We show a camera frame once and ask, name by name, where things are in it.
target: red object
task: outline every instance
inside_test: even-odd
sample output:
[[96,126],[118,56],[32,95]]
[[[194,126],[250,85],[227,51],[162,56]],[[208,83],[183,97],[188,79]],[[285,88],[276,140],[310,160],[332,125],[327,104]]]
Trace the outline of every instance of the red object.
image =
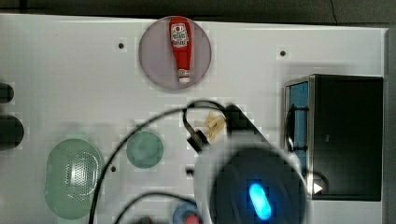
[[184,224],[199,224],[199,218],[197,215],[190,215],[184,219]]
[[191,29],[184,17],[173,17],[169,21],[169,35],[181,83],[190,82]]

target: white table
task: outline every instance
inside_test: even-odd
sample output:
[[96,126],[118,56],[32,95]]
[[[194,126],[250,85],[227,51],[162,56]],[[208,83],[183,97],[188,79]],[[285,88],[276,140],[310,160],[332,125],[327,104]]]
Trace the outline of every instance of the white table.
[[[144,76],[138,43],[153,20],[0,15],[0,81],[15,98],[2,113],[21,119],[26,135],[0,151],[0,223],[57,223],[44,200],[47,157],[70,136],[86,138],[105,156],[134,122],[192,99],[233,102],[261,132],[281,146],[282,85],[311,75],[384,75],[386,29],[198,22],[208,34],[213,60],[193,88],[164,91]],[[118,49],[119,42],[124,49]],[[285,50],[286,57],[279,52]],[[135,169],[125,152],[108,173],[98,223],[111,223],[126,202],[150,189],[193,194],[185,165],[196,154],[180,116],[152,126],[165,139],[161,164]],[[170,200],[139,203],[128,216],[168,220]],[[379,203],[315,202],[312,223],[381,223]]]

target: blue screen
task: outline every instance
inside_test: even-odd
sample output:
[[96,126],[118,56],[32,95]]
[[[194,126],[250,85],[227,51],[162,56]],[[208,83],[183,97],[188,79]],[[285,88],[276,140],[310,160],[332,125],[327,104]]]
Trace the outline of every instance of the blue screen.
[[249,188],[250,200],[253,202],[254,210],[261,220],[271,217],[271,206],[265,196],[264,189],[259,184],[252,184]]

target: red ketchup bottle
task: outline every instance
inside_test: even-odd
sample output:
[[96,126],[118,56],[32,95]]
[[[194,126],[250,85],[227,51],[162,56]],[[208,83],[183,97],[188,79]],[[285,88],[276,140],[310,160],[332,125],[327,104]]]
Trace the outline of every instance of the red ketchup bottle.
[[191,29],[183,17],[174,17],[169,21],[169,35],[172,51],[177,64],[178,80],[182,84],[190,82]]

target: translucent green dish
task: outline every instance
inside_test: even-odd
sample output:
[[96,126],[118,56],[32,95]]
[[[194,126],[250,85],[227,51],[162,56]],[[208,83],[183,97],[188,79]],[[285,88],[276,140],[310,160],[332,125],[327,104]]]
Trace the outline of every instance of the translucent green dish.
[[45,198],[50,210],[65,219],[88,215],[102,164],[100,152],[86,141],[58,144],[47,160]]
[[148,169],[158,164],[163,157],[163,141],[152,132],[136,133],[128,141],[126,155],[134,166]]

